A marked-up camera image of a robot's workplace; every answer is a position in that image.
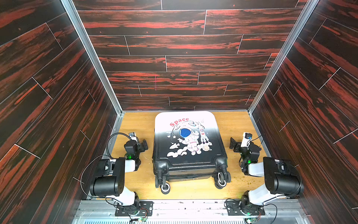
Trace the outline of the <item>black white astronaut suitcase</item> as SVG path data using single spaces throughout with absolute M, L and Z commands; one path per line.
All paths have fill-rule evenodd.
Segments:
M 217 189 L 231 182 L 219 128 L 208 111 L 158 114 L 152 159 L 155 187 L 165 195 L 174 181 L 212 177 Z

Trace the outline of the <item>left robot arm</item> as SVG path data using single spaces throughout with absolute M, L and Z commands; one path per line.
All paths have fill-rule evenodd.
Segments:
M 148 145 L 146 140 L 142 143 L 130 140 L 124 147 L 125 157 L 102 159 L 98 163 L 89 190 L 92 196 L 113 199 L 120 213 L 134 216 L 140 211 L 139 197 L 125 187 L 125 174 L 139 169 L 139 156 L 148 149 Z

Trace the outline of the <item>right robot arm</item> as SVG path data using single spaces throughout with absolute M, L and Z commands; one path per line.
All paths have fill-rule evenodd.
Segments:
M 229 148 L 240 153 L 239 165 L 244 175 L 264 178 L 264 184 L 255 190 L 246 191 L 233 210 L 239 209 L 247 216 L 264 215 L 264 206 L 268 202 L 303 194 L 302 177 L 289 160 L 263 157 L 262 162 L 258 161 L 261 148 L 252 142 L 250 133 L 244 133 L 241 142 L 230 138 Z

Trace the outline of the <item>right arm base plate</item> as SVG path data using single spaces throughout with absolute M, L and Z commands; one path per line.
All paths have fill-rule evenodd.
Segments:
M 227 199 L 224 202 L 229 216 L 264 216 L 265 210 L 263 206 L 255 205 L 250 202 Z

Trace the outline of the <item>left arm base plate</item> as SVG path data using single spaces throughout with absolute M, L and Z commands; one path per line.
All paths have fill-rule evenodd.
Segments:
M 140 200 L 135 202 L 133 205 L 116 207 L 115 216 L 116 217 L 150 217 L 153 214 L 153 201 L 143 201 Z

